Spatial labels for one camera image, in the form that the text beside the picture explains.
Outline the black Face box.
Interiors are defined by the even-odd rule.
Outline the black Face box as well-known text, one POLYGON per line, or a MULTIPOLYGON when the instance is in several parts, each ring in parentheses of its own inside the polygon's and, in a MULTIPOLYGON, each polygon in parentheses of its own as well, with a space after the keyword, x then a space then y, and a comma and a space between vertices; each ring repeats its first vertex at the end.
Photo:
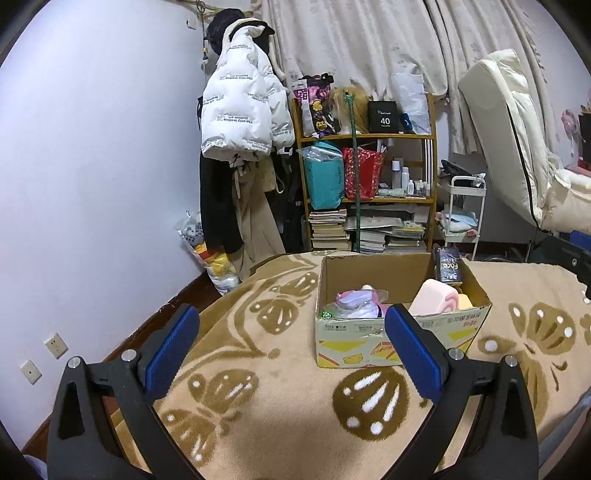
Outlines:
POLYGON ((435 277, 438 281, 459 286, 463 283, 461 256, 455 246, 438 247, 434 250, 435 277))

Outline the pink swiss roll plush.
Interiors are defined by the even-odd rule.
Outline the pink swiss roll plush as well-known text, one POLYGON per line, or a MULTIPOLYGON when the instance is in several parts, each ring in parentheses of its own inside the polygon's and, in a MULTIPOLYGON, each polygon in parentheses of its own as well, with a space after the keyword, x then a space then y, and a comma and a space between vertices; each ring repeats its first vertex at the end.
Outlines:
POLYGON ((435 279, 427 279, 415 296, 409 312, 417 316, 439 315, 457 311, 459 293, 448 284, 435 279))

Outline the yellow plush toy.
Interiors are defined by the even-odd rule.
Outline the yellow plush toy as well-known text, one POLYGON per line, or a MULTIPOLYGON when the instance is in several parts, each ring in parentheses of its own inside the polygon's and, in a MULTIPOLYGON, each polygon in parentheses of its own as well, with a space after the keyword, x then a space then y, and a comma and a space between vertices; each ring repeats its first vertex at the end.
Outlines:
POLYGON ((470 310, 473 308, 472 301, 470 300, 469 296, 466 294, 459 294, 458 295, 458 311, 470 310))

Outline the white rolling cart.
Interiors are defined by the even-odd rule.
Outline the white rolling cart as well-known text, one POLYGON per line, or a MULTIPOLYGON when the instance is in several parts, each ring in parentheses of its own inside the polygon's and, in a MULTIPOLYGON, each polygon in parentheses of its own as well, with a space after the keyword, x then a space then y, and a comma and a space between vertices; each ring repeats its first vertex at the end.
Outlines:
POLYGON ((436 215, 439 235, 446 247, 470 245, 470 260, 476 258, 481 239, 487 184, 486 175, 455 175, 439 181, 443 208, 436 215))

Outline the beige brown patterned blanket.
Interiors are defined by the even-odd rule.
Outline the beige brown patterned blanket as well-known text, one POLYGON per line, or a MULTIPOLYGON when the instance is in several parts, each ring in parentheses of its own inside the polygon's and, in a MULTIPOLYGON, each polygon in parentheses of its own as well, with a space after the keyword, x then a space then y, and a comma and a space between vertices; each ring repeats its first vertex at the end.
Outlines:
MULTIPOLYGON (((425 254, 270 261, 204 310, 197 344, 156 412, 208 479, 381 478, 431 403, 400 366, 318 367, 315 314, 366 284, 409 303, 433 269, 425 254)), ((472 262, 465 291, 489 307, 468 354, 519 361, 547 474, 590 409, 584 286, 557 266, 472 262)))

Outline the pink plush toy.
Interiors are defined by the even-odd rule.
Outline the pink plush toy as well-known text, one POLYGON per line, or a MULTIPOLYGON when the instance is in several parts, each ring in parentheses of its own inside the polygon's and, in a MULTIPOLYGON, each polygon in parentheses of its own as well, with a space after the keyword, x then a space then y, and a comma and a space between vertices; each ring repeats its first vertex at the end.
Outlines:
POLYGON ((389 301, 389 292, 383 289, 376 289, 369 284, 363 285, 360 289, 363 304, 386 304, 389 301))

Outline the printed cardboard box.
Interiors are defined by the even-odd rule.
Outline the printed cardboard box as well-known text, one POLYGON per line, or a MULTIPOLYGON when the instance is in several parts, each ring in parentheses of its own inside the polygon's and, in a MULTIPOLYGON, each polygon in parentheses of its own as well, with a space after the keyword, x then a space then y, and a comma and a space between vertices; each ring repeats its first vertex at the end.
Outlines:
POLYGON ((325 369, 395 366, 426 359, 426 335, 468 349, 491 301, 465 262, 457 286, 436 277, 427 253, 329 256, 315 306, 315 361, 325 369))

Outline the plastic bag of toys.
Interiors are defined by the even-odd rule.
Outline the plastic bag of toys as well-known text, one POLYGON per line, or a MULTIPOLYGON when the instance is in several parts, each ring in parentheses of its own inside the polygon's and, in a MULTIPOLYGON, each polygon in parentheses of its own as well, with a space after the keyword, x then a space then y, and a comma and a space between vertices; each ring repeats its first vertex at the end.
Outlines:
POLYGON ((204 228, 199 212, 186 211, 175 229, 197 264, 205 270, 216 291, 221 296, 235 290, 240 283, 235 266, 221 249, 211 249, 205 243, 204 228))

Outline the wooden shelf unit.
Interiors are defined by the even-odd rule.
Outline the wooden shelf unit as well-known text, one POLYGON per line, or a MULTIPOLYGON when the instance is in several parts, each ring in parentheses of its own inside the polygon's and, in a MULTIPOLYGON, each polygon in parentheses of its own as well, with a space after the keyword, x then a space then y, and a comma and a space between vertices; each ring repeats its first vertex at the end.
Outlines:
POLYGON ((439 167, 435 101, 430 93, 426 95, 426 99, 431 123, 431 133, 428 135, 355 133, 322 137, 324 142, 337 144, 344 154, 342 181, 344 181, 345 196, 342 197, 341 203, 345 206, 352 204, 356 207, 355 234, 353 235, 353 249, 356 252, 361 249, 361 206, 366 203, 427 205, 429 213, 425 221, 427 227, 423 239, 426 241, 427 249, 431 249, 433 246, 439 167), (390 140, 416 141, 421 144, 421 157, 418 160, 401 162, 401 167, 415 169, 421 174, 417 178, 425 183, 421 195, 403 193, 393 196, 379 193, 382 171, 387 166, 388 142, 390 140))

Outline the green pole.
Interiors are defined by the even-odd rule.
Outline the green pole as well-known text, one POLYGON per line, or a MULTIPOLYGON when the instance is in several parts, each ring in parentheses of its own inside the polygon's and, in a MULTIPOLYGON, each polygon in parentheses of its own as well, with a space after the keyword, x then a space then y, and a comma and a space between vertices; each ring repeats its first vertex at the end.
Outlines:
POLYGON ((351 124, 352 137, 352 158, 353 158, 353 179, 355 183, 355 206, 356 206, 356 242, 355 252, 361 251, 361 192, 360 192, 360 170, 359 170, 359 148, 358 141, 356 141, 356 116, 355 116, 355 96, 351 93, 346 93, 346 106, 349 110, 349 124, 351 124))

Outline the red patterned bag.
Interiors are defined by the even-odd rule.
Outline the red patterned bag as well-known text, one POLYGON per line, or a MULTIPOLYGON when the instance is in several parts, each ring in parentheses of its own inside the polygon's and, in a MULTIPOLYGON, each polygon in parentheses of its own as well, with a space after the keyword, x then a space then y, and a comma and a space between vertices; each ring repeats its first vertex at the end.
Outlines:
MULTIPOLYGON (((353 158, 352 148, 342 150, 342 159, 345 164, 345 193, 346 198, 355 200, 355 187, 353 184, 353 158)), ((385 154, 359 147, 359 170, 361 200, 372 200, 376 197, 380 184, 381 172, 385 154)))

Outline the black box marked 40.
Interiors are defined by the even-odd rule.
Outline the black box marked 40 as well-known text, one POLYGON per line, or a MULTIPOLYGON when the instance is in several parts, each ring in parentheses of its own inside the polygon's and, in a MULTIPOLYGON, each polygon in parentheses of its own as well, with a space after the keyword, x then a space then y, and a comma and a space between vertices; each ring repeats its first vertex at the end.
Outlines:
POLYGON ((394 101, 370 101, 368 103, 370 133, 394 134, 399 131, 398 105, 394 101))

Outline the stack of books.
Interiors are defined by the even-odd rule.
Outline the stack of books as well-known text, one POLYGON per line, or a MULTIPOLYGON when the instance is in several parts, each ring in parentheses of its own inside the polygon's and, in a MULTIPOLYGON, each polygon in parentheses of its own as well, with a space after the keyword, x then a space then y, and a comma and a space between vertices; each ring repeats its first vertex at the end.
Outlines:
POLYGON ((346 209, 312 211, 308 224, 311 227, 311 249, 351 250, 351 240, 346 231, 346 209))

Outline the teal bag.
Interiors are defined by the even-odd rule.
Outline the teal bag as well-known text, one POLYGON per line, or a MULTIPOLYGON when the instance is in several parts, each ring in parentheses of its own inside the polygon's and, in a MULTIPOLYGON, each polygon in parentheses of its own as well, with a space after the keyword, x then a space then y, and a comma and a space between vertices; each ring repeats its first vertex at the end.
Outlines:
POLYGON ((332 210, 341 205, 345 196, 345 165, 342 151, 328 142, 315 142, 297 150, 304 160, 311 207, 332 210))

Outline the beige coat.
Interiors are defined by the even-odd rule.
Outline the beige coat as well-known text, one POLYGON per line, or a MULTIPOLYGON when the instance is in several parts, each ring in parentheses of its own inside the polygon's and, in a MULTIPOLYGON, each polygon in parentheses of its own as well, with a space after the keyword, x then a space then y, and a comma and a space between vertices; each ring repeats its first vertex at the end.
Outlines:
POLYGON ((250 270, 271 257, 283 255, 283 240, 276 226, 266 193, 259 165, 246 163, 235 173, 236 219, 242 237, 242 247, 228 255, 240 280, 250 276, 250 270))

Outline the floral curtain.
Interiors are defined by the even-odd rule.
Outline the floral curtain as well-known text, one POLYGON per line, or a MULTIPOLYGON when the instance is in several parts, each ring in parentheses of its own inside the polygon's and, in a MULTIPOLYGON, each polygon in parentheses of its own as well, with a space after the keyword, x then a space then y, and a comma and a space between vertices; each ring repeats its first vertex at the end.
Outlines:
POLYGON ((422 75, 428 92, 449 104, 450 149, 477 151, 459 90, 463 75, 500 50, 516 52, 540 115, 545 141, 558 146, 555 115, 533 27, 515 1, 253 1, 256 18, 276 31, 276 59, 294 83, 329 72, 339 85, 397 97, 394 74, 422 75))

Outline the white puffer jacket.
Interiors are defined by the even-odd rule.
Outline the white puffer jacket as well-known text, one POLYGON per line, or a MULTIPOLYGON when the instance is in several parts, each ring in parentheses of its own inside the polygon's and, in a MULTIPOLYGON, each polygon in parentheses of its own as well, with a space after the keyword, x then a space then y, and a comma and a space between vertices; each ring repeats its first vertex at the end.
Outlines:
POLYGON ((238 19, 225 29, 215 70, 202 95, 201 153, 239 165, 257 162, 296 141, 287 88, 259 40, 273 30, 238 19))

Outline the white wall socket lower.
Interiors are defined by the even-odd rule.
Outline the white wall socket lower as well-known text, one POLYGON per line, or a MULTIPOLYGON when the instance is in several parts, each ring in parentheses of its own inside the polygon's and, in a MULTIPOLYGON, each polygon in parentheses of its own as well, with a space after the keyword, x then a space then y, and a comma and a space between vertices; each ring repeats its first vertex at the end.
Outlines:
POLYGON ((41 371, 32 360, 25 361, 19 370, 31 385, 34 385, 42 377, 41 371))

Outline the white wall socket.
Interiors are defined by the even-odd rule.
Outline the white wall socket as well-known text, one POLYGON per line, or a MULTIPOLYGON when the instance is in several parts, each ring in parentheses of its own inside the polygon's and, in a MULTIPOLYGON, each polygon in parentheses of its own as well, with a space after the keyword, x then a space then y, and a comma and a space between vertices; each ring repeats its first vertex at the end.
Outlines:
POLYGON ((44 345, 55 359, 60 359, 68 351, 66 343, 58 333, 46 340, 44 345))
POLYGON ((31 385, 34 385, 42 377, 41 371, 32 360, 25 361, 19 370, 31 385))

